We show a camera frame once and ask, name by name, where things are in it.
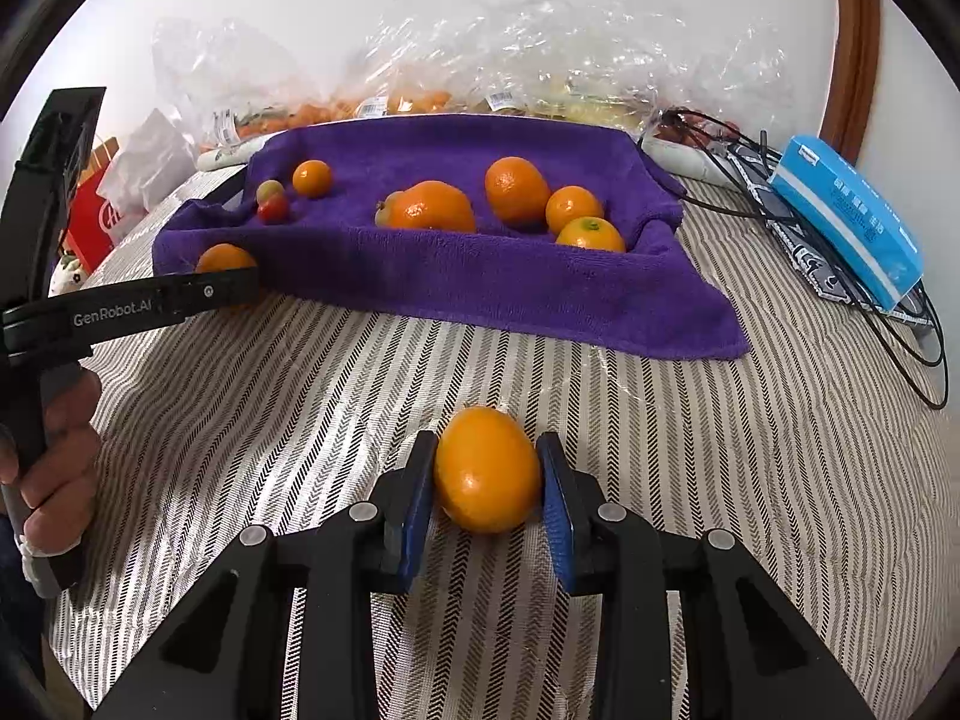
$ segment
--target human hand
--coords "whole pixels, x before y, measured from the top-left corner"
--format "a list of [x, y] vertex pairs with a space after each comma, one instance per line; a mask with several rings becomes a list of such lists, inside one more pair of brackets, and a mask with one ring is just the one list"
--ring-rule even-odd
[[74, 386], [47, 406], [43, 423], [47, 451], [18, 479], [18, 462], [7, 440], [0, 442], [0, 483], [19, 481], [24, 503], [34, 512], [23, 526], [30, 546], [47, 554], [76, 543], [93, 519], [97, 490], [93, 461], [100, 437], [90, 426], [102, 391], [96, 373], [85, 370]]

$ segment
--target blue tissue box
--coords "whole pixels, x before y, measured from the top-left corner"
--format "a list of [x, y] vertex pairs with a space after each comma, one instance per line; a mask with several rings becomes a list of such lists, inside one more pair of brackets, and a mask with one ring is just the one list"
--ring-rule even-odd
[[920, 280], [923, 257], [904, 223], [819, 138], [794, 137], [770, 185], [834, 245], [881, 308], [893, 309]]

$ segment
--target red bag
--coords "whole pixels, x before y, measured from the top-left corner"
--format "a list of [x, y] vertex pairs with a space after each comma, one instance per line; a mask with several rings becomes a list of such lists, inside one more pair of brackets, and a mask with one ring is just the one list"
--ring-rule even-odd
[[97, 188], [106, 171], [107, 166], [104, 165], [80, 184], [70, 205], [66, 247], [77, 255], [88, 274], [93, 274], [104, 258], [112, 252], [113, 240], [109, 230], [123, 218], [123, 215], [97, 194]]

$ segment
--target wooden bed frame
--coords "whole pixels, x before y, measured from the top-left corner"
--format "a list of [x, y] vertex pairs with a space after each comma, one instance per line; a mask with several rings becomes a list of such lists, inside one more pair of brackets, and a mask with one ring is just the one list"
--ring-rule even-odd
[[820, 137], [856, 165], [880, 60], [880, 0], [837, 0], [840, 28]]

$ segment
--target gray patterned cloth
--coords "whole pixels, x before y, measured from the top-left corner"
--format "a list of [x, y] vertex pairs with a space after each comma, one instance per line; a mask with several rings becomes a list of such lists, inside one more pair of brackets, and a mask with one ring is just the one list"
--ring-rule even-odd
[[[150, 275], [157, 229], [231, 172], [181, 187], [90, 286]], [[102, 700], [245, 525], [316, 526], [401, 466], [418, 429], [490, 404], [530, 437], [559, 431], [608, 498], [656, 527], [736, 533], [877, 716], [906, 717], [960, 643], [947, 418], [907, 389], [861, 317], [813, 298], [760, 225], [686, 210], [680, 240], [752, 343], [736, 362], [647, 360], [277, 295], [100, 344], [88, 362], [104, 382], [99, 514], [83, 584], [49, 629], [80, 692]], [[558, 591], [541, 525], [486, 538], [437, 514], [428, 538], [411, 594], [371, 601], [382, 716], [586, 718], [600, 604]], [[296, 716], [303, 601], [284, 718]], [[687, 717], [675, 598], [670, 610], [674, 716]]]

